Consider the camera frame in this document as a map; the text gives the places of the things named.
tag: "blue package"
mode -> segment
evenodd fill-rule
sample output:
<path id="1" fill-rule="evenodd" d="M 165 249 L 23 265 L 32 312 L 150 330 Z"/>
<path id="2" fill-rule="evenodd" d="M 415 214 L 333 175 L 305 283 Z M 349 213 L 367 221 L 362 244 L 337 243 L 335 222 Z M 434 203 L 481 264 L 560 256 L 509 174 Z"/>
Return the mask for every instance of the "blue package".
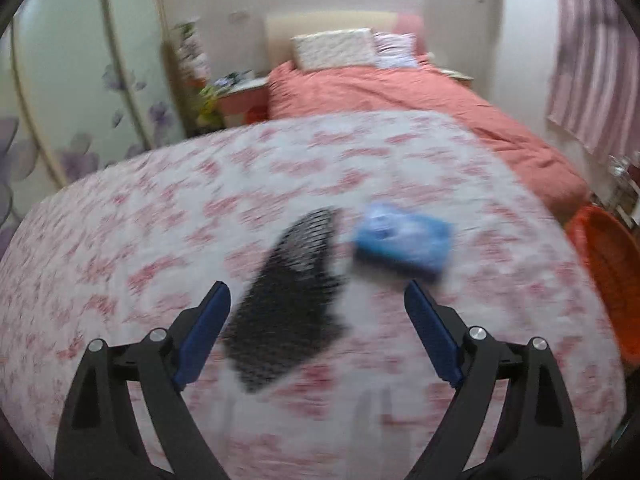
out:
<path id="1" fill-rule="evenodd" d="M 451 250 L 451 225 L 386 203 L 366 211 L 355 239 L 356 256 L 436 279 Z"/>

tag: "floral tablecloth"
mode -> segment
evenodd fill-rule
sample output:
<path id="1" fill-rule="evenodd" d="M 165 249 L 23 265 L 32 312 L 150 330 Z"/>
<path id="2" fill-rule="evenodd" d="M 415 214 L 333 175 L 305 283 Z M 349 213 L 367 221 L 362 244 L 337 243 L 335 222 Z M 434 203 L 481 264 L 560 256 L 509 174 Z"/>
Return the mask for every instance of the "floral tablecloth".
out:
<path id="1" fill-rule="evenodd" d="M 265 254 L 306 213 L 339 209 L 328 351 L 250 395 L 217 344 L 184 399 L 233 479 L 401 479 L 453 391 L 404 312 L 405 282 L 351 261 L 372 200 L 445 221 L 454 248 L 431 289 L 464 321 L 526 343 L 544 336 L 575 407 L 585 461 L 619 422 L 625 397 L 604 308 L 560 226 L 468 131 L 434 112 L 277 121 L 139 156 L 36 206 L 0 263 L 0 401 L 48 470 L 66 392 L 92 338 L 142 339 L 197 305 L 215 280 L 241 301 Z M 488 450 L 498 387 L 472 462 Z M 166 464 L 140 391 L 150 456 Z"/>

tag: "pink blanket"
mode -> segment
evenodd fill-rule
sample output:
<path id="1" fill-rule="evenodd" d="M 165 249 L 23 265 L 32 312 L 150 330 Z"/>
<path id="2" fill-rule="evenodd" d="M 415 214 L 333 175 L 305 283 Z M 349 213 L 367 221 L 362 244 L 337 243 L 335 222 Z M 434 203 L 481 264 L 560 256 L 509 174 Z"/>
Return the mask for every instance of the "pink blanket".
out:
<path id="1" fill-rule="evenodd" d="M 562 223 L 589 188 L 555 148 L 436 68 L 339 68 L 303 73 L 288 62 L 270 75 L 272 119 L 368 110 L 436 110 L 471 129 Z"/>
<path id="2" fill-rule="evenodd" d="M 96 337 L 141 340 L 200 303 L 213 282 L 241 302 L 282 232 L 318 208 L 340 211 L 326 352 L 251 395 L 220 344 L 184 399 L 234 480 L 404 478 L 453 390 L 439 380 L 404 311 L 406 282 L 353 267 L 349 240 L 372 200 L 454 225 L 431 291 L 469 325 L 526 343 L 544 336 L 574 404 L 586 463 L 625 411 L 607 314 L 556 221 L 467 130 L 435 112 L 275 121 L 155 150 L 37 205 L 0 262 L 0 404 L 52 467 L 58 421 Z M 473 455 L 486 453 L 498 387 Z M 164 464 L 139 390 L 134 409 Z"/>

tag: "black mesh object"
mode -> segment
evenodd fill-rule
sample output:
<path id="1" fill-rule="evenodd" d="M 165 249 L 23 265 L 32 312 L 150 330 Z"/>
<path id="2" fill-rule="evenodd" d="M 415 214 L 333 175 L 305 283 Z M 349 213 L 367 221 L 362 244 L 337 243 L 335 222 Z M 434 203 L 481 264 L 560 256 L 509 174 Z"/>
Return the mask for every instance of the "black mesh object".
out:
<path id="1" fill-rule="evenodd" d="M 343 326 L 328 312 L 341 280 L 327 271 L 334 212 L 289 228 L 223 332 L 225 353 L 255 393 L 326 349 Z"/>

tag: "pink curtain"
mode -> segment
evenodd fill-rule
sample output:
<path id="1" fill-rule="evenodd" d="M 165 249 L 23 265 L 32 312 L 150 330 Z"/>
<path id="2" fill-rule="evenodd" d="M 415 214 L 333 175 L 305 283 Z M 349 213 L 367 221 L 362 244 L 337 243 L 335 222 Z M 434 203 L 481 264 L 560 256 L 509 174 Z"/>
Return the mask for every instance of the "pink curtain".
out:
<path id="1" fill-rule="evenodd" d="M 614 0 L 560 0 L 549 120 L 598 160 L 640 150 L 640 42 Z"/>

